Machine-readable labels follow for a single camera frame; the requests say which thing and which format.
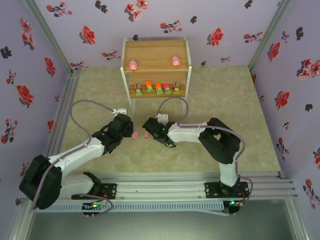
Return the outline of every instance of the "pink pig toy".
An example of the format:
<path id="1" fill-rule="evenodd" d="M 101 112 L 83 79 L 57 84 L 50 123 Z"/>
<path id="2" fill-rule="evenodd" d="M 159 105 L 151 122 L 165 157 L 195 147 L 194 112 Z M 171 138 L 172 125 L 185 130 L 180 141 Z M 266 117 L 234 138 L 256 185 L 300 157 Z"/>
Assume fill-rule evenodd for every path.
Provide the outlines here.
<path id="1" fill-rule="evenodd" d="M 135 70 L 137 70 L 137 62 L 135 61 L 135 60 L 131 60 L 130 62 L 129 62 L 129 68 L 130 68 L 130 70 L 132 71 L 132 72 L 134 72 Z"/>
<path id="2" fill-rule="evenodd" d="M 138 132 L 138 130 L 135 130 L 135 131 L 132 133 L 132 139 L 133 139 L 133 140 L 137 140 L 138 137 L 139 137 L 139 132 Z"/>
<path id="3" fill-rule="evenodd" d="M 173 56 L 172 58 L 172 64 L 175 67 L 179 67 L 180 65 L 180 58 L 178 58 L 176 55 Z"/>
<path id="4" fill-rule="evenodd" d="M 143 136 L 144 136 L 145 139 L 147 139 L 147 138 L 150 137 L 150 133 L 147 132 L 147 131 L 144 131 L 144 135 Z"/>

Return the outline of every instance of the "wooden shelf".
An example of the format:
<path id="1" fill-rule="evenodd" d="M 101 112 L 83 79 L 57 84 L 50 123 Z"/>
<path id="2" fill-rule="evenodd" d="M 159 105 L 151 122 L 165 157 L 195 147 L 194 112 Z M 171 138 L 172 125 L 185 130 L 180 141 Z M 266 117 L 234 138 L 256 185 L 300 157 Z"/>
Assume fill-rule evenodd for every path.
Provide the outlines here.
<path id="1" fill-rule="evenodd" d="M 172 65 L 172 57 L 181 59 L 180 66 Z M 137 70 L 129 69 L 129 62 L 137 62 Z M 185 40 L 127 41 L 123 61 L 125 73 L 143 72 L 187 72 L 189 69 Z"/>
<path id="2" fill-rule="evenodd" d="M 134 72 L 130 74 L 130 85 L 144 85 L 146 81 L 152 84 L 186 84 L 186 76 L 182 71 L 176 72 Z"/>
<path id="3" fill-rule="evenodd" d="M 160 94 L 158 95 L 156 93 L 156 90 L 155 90 L 155 84 L 152 84 L 152 88 L 153 88 L 153 91 L 152 92 L 147 92 L 147 89 L 146 89 L 146 86 L 143 84 L 141 85 L 141 88 L 142 88 L 142 95 L 141 96 L 137 96 L 136 95 L 136 89 L 135 89 L 135 85 L 134 84 L 130 84 L 129 85 L 129 93 L 130 93 L 130 97 L 131 98 L 169 98 L 169 97 L 173 97 L 173 96 L 177 96 L 177 97 L 184 97 L 185 94 L 186 94 L 186 84 L 179 84 L 180 86 L 180 94 L 174 94 L 173 92 L 173 87 L 174 85 L 173 84 L 170 84 L 170 89 L 171 89 L 171 94 L 165 94 L 165 91 L 163 89 L 163 85 L 162 86 L 162 91 L 163 91 L 163 94 Z"/>

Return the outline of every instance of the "small box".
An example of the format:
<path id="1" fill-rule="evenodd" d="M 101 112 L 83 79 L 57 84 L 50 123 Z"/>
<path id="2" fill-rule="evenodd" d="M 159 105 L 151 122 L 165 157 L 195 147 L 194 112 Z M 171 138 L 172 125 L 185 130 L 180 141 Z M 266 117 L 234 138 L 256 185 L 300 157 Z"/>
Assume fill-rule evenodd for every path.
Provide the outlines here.
<path id="1" fill-rule="evenodd" d="M 156 92 L 156 94 L 158 94 L 158 95 L 164 93 L 164 92 L 162 91 L 162 88 L 161 88 L 161 84 L 160 84 L 160 83 L 156 83 L 156 84 L 155 84 L 155 92 Z"/>
<path id="2" fill-rule="evenodd" d="M 140 84 L 135 84 L 134 88 L 135 88 L 135 95 L 136 96 L 141 96 L 142 95 L 141 85 Z"/>
<path id="3" fill-rule="evenodd" d="M 146 81 L 146 82 L 145 82 L 145 89 L 146 89 L 146 92 L 147 92 L 147 93 L 150 93 L 150 92 L 153 91 L 153 88 L 152 88 L 152 86 L 151 86 L 151 82 L 150 82 L 150 81 Z"/>
<path id="4" fill-rule="evenodd" d="M 164 93 L 166 95 L 171 94 L 172 91 L 170 90 L 170 85 L 168 83 L 163 84 L 163 88 L 164 88 Z"/>
<path id="5" fill-rule="evenodd" d="M 178 82 L 173 83 L 173 94 L 180 94 L 180 86 Z"/>

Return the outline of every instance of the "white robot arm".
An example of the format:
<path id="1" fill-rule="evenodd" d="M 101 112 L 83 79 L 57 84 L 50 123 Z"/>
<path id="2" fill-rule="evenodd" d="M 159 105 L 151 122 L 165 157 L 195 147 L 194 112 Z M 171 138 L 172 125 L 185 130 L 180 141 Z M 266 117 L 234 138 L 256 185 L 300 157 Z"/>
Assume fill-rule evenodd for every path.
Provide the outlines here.
<path id="1" fill-rule="evenodd" d="M 85 141 L 58 155 L 35 157 L 19 189 L 33 201 L 38 188 L 41 188 L 36 200 L 36 206 L 39 209 L 46 209 L 57 199 L 70 198 L 75 194 L 96 196 L 101 191 L 101 181 L 97 177 L 90 172 L 84 172 L 81 175 L 69 175 L 69 173 L 92 159 L 111 153 L 120 145 L 123 138 L 130 138 L 132 133 L 133 122 L 130 117 L 118 114 L 108 125 L 92 134 L 90 141 Z M 49 170 L 41 185 L 41 179 L 47 169 Z"/>
<path id="2" fill-rule="evenodd" d="M 231 188 L 239 181 L 235 158 L 240 149 L 241 140 L 219 119 L 211 118 L 208 122 L 200 124 L 178 124 L 169 121 L 164 125 L 150 117 L 143 128 L 153 136 L 154 140 L 168 148 L 176 147 L 175 143 L 178 142 L 202 144 L 219 162 L 220 185 L 226 194 L 232 191 Z"/>

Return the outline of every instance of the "purple wall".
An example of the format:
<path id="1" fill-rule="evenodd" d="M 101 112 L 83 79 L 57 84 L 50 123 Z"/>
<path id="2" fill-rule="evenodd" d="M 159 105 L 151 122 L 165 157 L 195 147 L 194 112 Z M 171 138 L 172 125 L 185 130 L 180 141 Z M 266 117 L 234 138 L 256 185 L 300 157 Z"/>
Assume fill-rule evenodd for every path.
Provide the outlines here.
<path id="1" fill-rule="evenodd" d="M 132 40 L 135 35 L 138 41 L 188 36 L 193 66 L 203 61 L 207 66 L 248 65 L 280 0 L 101 0 L 97 7 L 95 0 L 65 0 L 61 6 L 60 0 L 36 2 L 69 63 L 119 67 L 123 38 Z M 136 12 L 125 12 L 128 3 Z M 84 26 L 90 30 L 82 32 Z"/>
<path id="2" fill-rule="evenodd" d="M 307 226 L 320 239 L 320 1 L 293 1 L 252 74 Z"/>
<path id="3" fill-rule="evenodd" d="M 0 239 L 6 240 L 23 197 L 20 181 L 45 150 L 67 71 L 22 1 L 1 4 L 0 33 Z"/>

